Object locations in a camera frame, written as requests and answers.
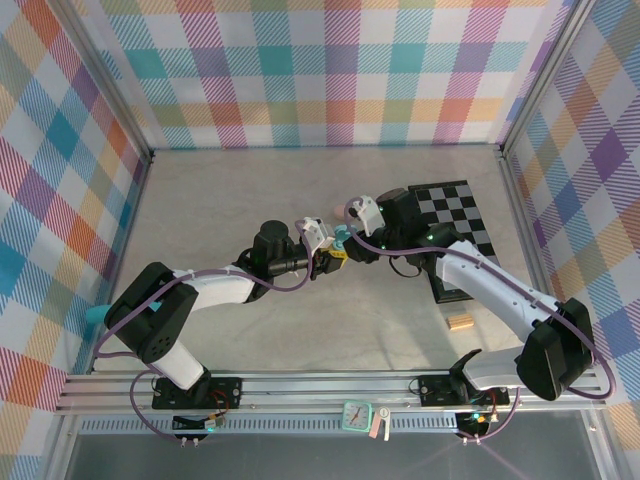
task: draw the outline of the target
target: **plaid fabric backdrop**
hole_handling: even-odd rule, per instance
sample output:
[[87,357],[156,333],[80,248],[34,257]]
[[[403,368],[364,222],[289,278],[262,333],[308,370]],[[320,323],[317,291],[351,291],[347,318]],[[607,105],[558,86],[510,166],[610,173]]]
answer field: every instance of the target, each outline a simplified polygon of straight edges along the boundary
[[516,147],[556,294],[590,306],[621,381],[610,402],[640,472],[640,4],[601,0]]
[[0,479],[35,476],[143,164],[45,0],[0,2]]
[[148,141],[198,148],[493,142],[572,1],[74,3]]

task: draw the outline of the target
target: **wooden block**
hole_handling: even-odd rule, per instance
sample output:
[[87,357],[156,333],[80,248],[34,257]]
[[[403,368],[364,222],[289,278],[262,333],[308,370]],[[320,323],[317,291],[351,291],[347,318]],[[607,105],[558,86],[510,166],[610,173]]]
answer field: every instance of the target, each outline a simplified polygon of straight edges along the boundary
[[461,330],[467,327],[473,327],[473,317],[468,314],[454,315],[447,318],[447,325],[452,332],[455,330]]

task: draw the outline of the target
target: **small clock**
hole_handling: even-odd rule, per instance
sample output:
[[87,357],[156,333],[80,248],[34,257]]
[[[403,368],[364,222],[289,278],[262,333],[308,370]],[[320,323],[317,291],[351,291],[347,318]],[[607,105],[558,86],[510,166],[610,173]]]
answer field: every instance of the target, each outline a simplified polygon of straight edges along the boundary
[[368,432],[371,430],[373,407],[367,402],[347,400],[342,411],[342,429],[353,432]]

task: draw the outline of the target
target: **checkerboard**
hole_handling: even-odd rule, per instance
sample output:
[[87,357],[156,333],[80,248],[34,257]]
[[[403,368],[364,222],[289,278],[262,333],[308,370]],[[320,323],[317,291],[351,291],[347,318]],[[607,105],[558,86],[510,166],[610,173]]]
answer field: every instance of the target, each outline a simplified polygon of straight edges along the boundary
[[[480,216],[480,210],[478,210],[466,180],[413,185],[409,187],[409,190],[415,193],[420,211],[425,214],[424,216],[430,225],[435,223],[450,224],[473,243],[480,253],[493,263],[498,264],[498,258]],[[429,282],[436,303],[471,299],[455,285],[443,282],[437,277],[429,276]]]

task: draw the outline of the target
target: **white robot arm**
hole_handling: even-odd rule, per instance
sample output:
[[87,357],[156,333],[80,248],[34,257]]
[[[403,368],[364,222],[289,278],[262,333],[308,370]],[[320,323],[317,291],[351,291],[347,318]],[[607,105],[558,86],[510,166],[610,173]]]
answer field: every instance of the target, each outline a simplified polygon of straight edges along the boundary
[[[452,377],[465,389],[526,386],[542,398],[553,400],[591,365],[590,352],[571,332],[550,319],[530,299],[506,286],[504,280],[480,268],[481,263],[489,260],[470,242],[449,226],[425,224],[412,193],[397,189],[376,201],[370,197],[362,200],[351,214],[362,221],[363,230],[357,232],[358,241],[352,237],[344,242],[346,254],[343,256],[336,255],[330,248],[333,231],[318,218],[304,221],[304,237],[311,249],[312,265],[309,265],[306,248],[302,243],[294,244],[287,227],[278,221],[268,221],[254,238],[253,247],[243,252],[233,265],[225,267],[225,273],[193,276],[182,281],[161,298],[158,308],[146,308],[116,335],[143,362],[159,370],[179,389],[192,394],[197,404],[198,397],[202,396],[197,390],[206,390],[210,374],[178,340],[190,312],[259,299],[268,289],[251,278],[272,283],[278,275],[311,269],[311,279],[314,279],[318,274],[341,268],[344,256],[371,263],[379,254],[373,253],[369,246],[389,251],[434,246],[448,249],[447,253],[406,255],[407,261],[464,290],[502,319],[524,344],[523,348],[474,351],[466,355],[451,369]],[[582,304],[573,299],[561,304],[549,295],[534,291],[497,265],[491,265],[503,278],[526,289],[537,302],[559,312],[592,338],[588,313]],[[111,307],[105,324],[113,328],[160,286],[189,273],[170,270],[160,263],[149,265]]]

